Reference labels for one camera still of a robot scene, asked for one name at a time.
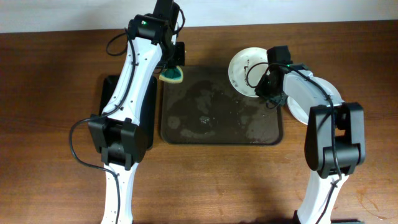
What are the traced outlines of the green and yellow sponge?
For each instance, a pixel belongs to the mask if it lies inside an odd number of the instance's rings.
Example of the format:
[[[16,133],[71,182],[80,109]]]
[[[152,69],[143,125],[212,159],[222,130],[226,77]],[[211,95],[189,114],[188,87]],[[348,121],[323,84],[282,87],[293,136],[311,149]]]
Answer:
[[[160,73],[159,79],[166,83],[178,84],[183,82],[183,71],[179,66],[168,68]]]

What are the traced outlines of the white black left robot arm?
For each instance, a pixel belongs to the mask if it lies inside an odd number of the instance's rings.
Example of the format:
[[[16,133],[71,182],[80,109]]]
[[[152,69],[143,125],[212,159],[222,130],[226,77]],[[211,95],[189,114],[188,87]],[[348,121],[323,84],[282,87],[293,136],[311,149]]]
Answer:
[[[183,11],[175,1],[157,1],[154,11],[136,15],[124,31],[126,59],[118,82],[98,116],[88,122],[106,173],[102,223],[133,223],[134,176],[152,147],[159,80],[180,83],[185,44],[177,41]]]

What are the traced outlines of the cream white plate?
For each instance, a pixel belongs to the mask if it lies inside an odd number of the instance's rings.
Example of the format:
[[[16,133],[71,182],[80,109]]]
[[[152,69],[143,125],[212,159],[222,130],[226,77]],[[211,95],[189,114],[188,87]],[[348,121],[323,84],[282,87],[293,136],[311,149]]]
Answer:
[[[266,49],[259,47],[243,49],[229,63],[229,81],[239,93],[251,98],[258,98],[255,94],[255,86],[267,68]]]

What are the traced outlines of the pale green plate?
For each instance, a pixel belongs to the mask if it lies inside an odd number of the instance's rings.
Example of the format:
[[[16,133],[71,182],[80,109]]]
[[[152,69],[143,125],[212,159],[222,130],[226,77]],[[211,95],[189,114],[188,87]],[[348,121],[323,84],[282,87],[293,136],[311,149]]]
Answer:
[[[296,99],[292,96],[287,98],[287,106],[290,113],[296,120],[304,125],[308,124],[311,102],[311,99],[306,96]]]

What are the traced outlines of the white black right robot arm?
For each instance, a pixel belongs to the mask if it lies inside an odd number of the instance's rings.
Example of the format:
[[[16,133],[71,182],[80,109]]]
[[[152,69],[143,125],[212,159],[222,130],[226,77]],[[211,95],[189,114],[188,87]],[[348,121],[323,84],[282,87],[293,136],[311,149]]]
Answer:
[[[286,45],[267,50],[267,68],[255,94],[267,107],[291,98],[308,116],[304,154],[310,178],[293,223],[331,223],[343,184],[364,162],[364,109],[346,103],[321,84],[303,63],[293,63]]]

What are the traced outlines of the pink plate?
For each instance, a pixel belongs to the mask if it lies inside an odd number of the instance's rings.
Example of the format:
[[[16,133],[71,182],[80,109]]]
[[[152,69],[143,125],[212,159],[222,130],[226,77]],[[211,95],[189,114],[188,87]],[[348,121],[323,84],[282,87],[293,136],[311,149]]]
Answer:
[[[333,102],[333,105],[341,105],[344,100],[342,99],[339,91],[337,88],[331,84],[329,81],[317,77],[318,82],[321,84],[323,89],[331,96],[331,100]]]

